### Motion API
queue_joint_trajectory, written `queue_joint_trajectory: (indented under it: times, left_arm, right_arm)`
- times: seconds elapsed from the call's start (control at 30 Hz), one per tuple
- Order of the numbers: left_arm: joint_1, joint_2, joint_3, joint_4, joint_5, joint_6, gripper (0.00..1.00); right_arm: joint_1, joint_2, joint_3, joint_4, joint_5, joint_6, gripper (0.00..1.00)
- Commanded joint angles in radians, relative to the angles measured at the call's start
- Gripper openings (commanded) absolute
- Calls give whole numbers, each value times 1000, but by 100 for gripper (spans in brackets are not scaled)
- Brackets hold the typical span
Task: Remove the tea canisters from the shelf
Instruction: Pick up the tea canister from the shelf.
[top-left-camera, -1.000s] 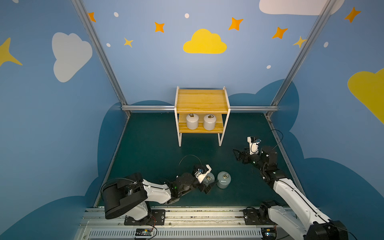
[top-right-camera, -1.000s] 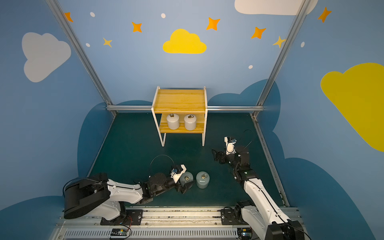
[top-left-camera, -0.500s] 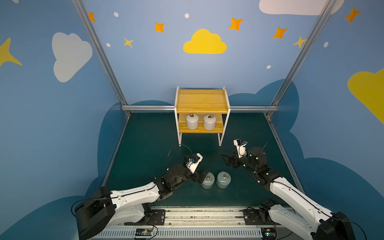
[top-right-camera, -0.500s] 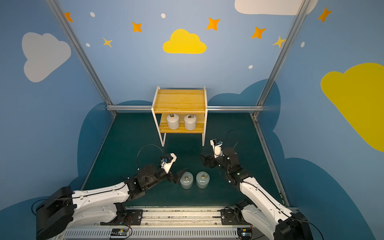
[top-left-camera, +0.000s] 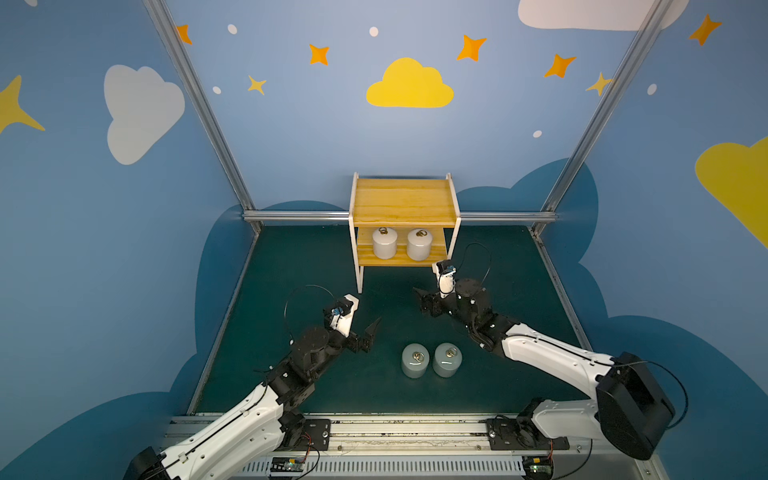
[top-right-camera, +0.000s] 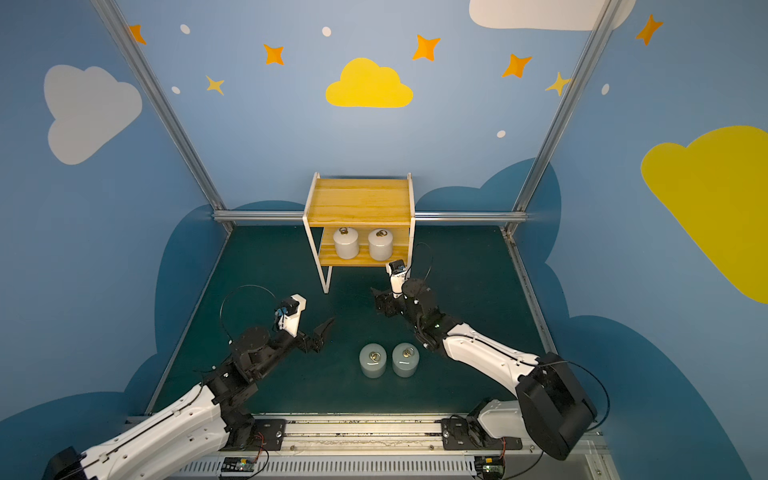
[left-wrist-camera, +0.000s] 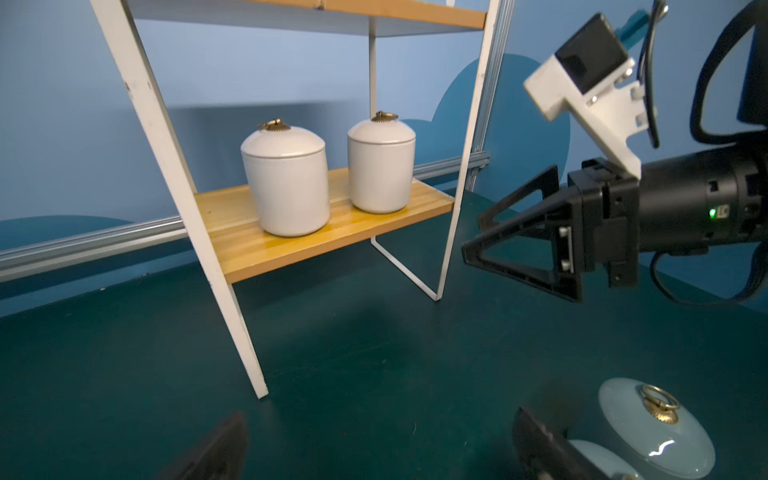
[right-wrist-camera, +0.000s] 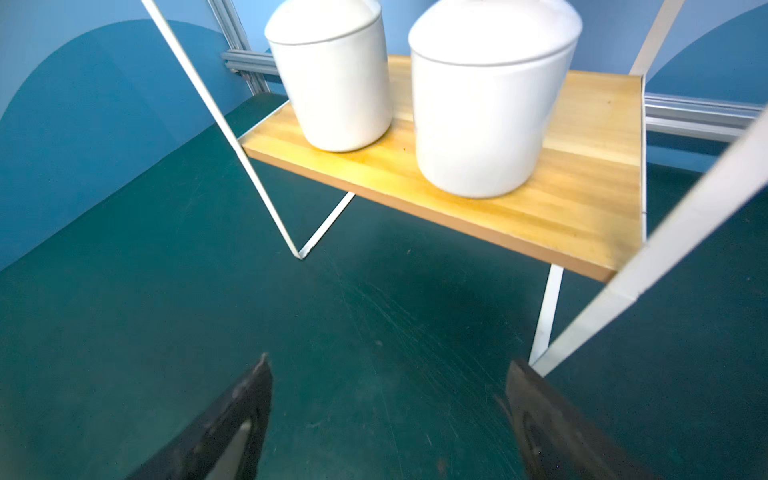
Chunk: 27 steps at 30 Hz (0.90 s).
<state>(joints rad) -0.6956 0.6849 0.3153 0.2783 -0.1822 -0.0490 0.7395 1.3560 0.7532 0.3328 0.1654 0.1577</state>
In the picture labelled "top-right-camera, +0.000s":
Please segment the grey-green tea canister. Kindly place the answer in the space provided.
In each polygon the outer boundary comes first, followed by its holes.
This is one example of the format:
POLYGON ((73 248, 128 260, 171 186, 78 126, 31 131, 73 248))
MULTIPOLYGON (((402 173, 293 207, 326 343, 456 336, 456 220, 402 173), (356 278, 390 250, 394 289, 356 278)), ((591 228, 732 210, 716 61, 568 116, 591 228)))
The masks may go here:
POLYGON ((377 343, 365 345, 359 353, 359 363, 363 374, 367 378, 380 378, 387 367, 386 349, 377 343))
POLYGON ((412 377, 417 370, 419 360, 419 350, 413 344, 400 343, 392 351, 392 368, 401 378, 412 377))

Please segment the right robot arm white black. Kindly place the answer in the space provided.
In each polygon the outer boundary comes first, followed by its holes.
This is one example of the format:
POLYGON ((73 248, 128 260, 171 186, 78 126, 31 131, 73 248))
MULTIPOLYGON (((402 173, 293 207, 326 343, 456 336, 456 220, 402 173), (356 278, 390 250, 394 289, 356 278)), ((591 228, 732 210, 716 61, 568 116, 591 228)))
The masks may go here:
POLYGON ((596 422, 598 410, 572 371, 555 353, 534 355, 497 342, 442 312, 422 279, 389 290, 371 290, 375 308, 400 315, 425 349, 466 364, 507 389, 513 401, 490 400, 473 415, 487 436, 526 433, 545 454, 566 459, 596 422))

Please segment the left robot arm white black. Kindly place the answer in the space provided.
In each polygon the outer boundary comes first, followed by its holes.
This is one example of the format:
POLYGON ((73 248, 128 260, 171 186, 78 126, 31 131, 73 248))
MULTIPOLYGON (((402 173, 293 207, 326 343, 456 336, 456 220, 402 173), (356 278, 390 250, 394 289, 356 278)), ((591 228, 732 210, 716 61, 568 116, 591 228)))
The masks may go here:
POLYGON ((270 332, 251 327, 229 344, 230 355, 179 400, 129 430, 79 452, 68 447, 49 461, 44 479, 164 479, 230 440, 246 442, 255 420, 245 407, 291 351, 320 351, 335 319, 307 335, 290 321, 270 332))

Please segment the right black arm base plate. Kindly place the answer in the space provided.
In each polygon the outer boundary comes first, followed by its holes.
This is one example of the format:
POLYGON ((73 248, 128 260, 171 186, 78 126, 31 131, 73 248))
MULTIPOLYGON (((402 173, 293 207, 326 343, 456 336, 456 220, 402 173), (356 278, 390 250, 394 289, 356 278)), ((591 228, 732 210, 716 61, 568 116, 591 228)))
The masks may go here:
POLYGON ((451 415, 439 421, 443 449, 458 450, 521 450, 523 443, 517 437, 492 438, 476 420, 451 415))

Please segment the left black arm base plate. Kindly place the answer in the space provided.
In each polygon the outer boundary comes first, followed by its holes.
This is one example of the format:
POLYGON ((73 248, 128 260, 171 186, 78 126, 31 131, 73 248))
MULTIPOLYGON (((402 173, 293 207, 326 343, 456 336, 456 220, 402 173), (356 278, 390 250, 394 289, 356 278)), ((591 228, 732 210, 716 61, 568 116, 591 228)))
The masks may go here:
POLYGON ((232 451, 279 451, 285 436, 287 421, 279 418, 252 418, 235 428, 224 447, 232 451))

